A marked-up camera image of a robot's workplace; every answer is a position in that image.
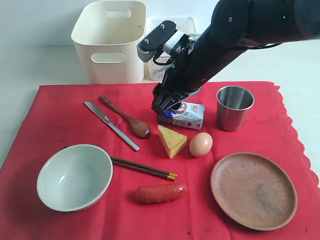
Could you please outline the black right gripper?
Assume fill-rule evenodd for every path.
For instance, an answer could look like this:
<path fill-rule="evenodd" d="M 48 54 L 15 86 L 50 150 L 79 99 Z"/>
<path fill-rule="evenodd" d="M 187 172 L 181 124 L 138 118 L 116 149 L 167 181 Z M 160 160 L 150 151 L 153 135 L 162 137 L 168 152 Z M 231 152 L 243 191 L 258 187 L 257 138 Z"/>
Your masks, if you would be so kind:
<path fill-rule="evenodd" d="M 208 47 L 206 37 L 201 35 L 192 39 L 189 35 L 175 34 L 163 46 L 164 52 L 170 55 L 171 66 L 165 71 L 162 83 L 154 88 L 151 109 L 163 114 L 170 108 L 172 112 L 185 112 L 187 105 L 184 99 L 195 95 L 199 81 L 192 77 L 196 64 L 204 58 L 200 56 Z"/>

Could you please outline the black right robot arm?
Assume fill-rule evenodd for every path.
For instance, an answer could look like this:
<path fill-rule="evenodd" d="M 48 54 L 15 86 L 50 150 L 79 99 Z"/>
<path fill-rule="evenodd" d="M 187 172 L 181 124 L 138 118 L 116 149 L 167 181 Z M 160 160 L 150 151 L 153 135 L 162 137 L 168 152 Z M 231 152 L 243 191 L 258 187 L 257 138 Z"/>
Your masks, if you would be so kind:
<path fill-rule="evenodd" d="M 196 94 L 208 80 L 249 49 L 320 36 L 317 0 L 221 0 L 196 41 L 183 38 L 168 53 L 173 67 L 153 90 L 158 114 Z"/>

